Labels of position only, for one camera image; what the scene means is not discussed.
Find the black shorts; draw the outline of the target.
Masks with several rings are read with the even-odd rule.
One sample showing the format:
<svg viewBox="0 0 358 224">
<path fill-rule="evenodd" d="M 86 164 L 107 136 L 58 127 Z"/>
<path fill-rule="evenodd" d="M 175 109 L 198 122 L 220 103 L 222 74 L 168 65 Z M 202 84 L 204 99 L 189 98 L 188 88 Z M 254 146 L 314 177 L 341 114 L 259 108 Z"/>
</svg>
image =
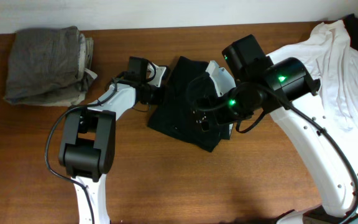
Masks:
<svg viewBox="0 0 358 224">
<path fill-rule="evenodd" d="M 159 105 L 149 118 L 147 126 L 155 131 L 172 138 L 194 144 L 205 151 L 212 152 L 220 140 L 229 140 L 231 126 L 209 124 L 209 129 L 203 131 L 196 122 L 196 111 L 186 100 L 188 84 L 192 89 L 192 98 L 202 99 L 216 96 L 212 80 L 204 74 L 208 62 L 190 60 L 179 57 L 175 68 L 168 79 L 165 101 Z"/>
</svg>

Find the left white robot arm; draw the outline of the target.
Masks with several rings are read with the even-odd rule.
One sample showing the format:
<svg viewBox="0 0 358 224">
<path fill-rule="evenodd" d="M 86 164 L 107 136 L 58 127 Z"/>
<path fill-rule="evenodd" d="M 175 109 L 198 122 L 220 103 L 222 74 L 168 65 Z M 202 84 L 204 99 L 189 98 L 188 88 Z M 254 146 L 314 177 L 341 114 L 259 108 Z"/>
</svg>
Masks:
<svg viewBox="0 0 358 224">
<path fill-rule="evenodd" d="M 166 65 L 130 57 L 103 95 L 65 115 L 58 161 L 74 185 L 80 223 L 110 223 L 106 176 L 115 156 L 116 123 L 138 103 L 161 104 L 169 73 Z"/>
</svg>

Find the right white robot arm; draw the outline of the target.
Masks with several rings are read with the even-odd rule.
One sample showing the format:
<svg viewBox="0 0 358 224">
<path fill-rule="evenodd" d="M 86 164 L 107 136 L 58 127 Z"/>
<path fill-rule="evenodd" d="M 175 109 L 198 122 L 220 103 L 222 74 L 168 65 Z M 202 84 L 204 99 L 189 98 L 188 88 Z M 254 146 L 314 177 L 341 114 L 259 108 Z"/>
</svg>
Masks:
<svg viewBox="0 0 358 224">
<path fill-rule="evenodd" d="M 220 67 L 211 61 L 202 78 L 214 93 L 202 93 L 202 78 L 186 89 L 186 100 L 203 130 L 250 119 L 256 110 L 271 116 L 295 146 L 318 188 L 321 203 L 290 210 L 274 223 L 358 223 L 358 151 L 333 138 L 336 128 L 324 111 L 319 89 L 294 57 L 273 63 L 253 35 L 227 46 Z"/>
</svg>

